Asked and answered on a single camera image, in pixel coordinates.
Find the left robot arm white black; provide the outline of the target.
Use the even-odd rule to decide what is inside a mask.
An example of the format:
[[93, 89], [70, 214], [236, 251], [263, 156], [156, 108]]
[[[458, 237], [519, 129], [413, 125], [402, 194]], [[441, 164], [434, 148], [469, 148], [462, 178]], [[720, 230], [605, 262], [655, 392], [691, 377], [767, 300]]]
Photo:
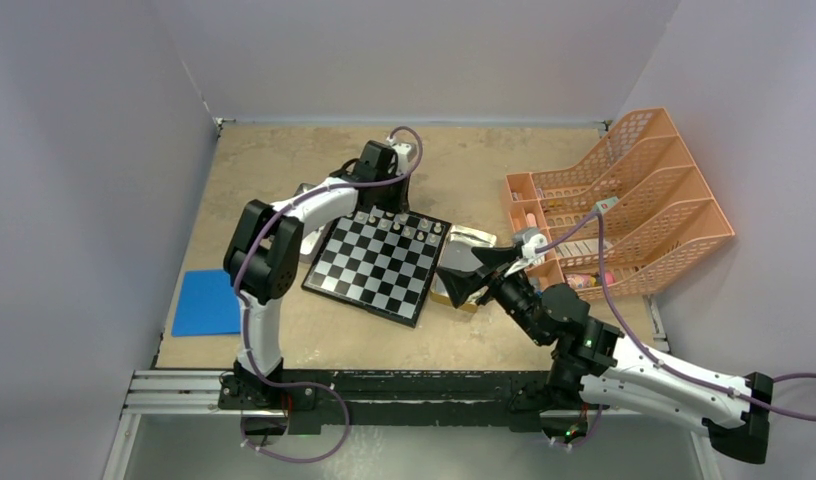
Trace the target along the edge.
[[280, 311], [293, 285], [303, 239], [360, 207], [402, 213], [422, 156], [420, 143], [369, 141], [361, 154], [312, 189], [273, 203], [246, 204], [223, 260], [240, 308], [240, 347], [233, 375], [256, 408], [276, 405], [281, 378]]

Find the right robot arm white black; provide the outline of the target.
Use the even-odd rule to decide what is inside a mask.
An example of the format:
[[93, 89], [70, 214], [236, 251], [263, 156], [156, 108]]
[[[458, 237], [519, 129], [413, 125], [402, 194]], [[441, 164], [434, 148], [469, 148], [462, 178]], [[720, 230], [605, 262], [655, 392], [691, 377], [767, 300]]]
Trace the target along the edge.
[[651, 415], [707, 437], [734, 460], [766, 461], [770, 421], [759, 404], [772, 398], [771, 377], [716, 372], [638, 346], [630, 334], [593, 317], [569, 285], [537, 292], [514, 248], [475, 247], [472, 254], [475, 270], [440, 266], [437, 277], [454, 306], [479, 293], [481, 303], [496, 302], [534, 344], [552, 347], [545, 392], [553, 404], [578, 400]]

